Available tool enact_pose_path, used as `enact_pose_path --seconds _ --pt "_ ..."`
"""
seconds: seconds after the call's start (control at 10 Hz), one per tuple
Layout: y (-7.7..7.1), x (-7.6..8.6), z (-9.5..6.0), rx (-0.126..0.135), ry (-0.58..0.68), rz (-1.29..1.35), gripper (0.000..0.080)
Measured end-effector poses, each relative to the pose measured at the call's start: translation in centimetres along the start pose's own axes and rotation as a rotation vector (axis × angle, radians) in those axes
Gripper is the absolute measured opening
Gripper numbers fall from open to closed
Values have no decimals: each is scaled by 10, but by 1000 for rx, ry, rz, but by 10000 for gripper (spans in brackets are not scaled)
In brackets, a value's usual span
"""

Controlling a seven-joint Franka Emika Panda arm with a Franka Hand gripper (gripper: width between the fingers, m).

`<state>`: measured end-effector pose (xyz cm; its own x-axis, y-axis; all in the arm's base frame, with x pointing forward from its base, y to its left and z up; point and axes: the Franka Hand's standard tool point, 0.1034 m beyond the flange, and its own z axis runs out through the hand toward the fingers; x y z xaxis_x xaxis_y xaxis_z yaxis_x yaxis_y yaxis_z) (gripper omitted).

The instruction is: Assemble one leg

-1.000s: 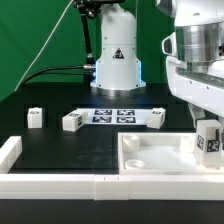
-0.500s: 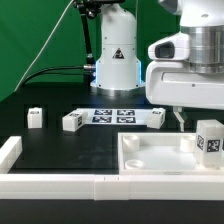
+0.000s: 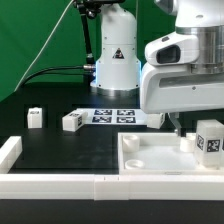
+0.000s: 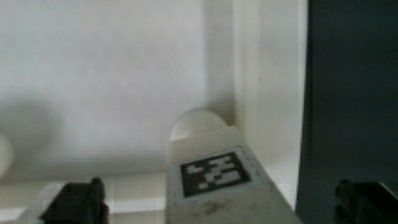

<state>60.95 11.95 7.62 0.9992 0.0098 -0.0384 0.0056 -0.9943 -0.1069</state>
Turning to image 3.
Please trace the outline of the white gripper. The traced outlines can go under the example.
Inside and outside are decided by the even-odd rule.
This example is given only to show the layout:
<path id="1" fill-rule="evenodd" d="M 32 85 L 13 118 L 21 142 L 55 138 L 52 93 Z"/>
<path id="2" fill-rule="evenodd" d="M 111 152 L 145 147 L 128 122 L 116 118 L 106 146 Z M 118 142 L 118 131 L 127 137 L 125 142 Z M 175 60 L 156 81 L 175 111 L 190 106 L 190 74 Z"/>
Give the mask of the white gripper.
<path id="1" fill-rule="evenodd" d="M 146 114 L 170 113 L 175 133 L 181 136 L 178 112 L 224 108 L 224 73 L 192 74 L 189 65 L 146 63 L 141 77 L 140 108 Z"/>

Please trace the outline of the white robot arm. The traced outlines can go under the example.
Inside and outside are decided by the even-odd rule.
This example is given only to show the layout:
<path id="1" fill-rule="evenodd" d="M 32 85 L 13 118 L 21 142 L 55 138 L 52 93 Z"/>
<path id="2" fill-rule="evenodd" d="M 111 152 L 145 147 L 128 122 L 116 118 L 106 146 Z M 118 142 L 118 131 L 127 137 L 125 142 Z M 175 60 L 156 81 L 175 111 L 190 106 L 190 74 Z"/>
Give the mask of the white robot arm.
<path id="1" fill-rule="evenodd" d="M 122 1 L 97 1 L 102 39 L 92 89 L 112 96 L 138 90 L 141 110 L 167 113 L 175 127 L 178 112 L 224 108 L 224 0 L 154 0 L 176 17 L 175 31 L 146 45 L 145 63 Z"/>

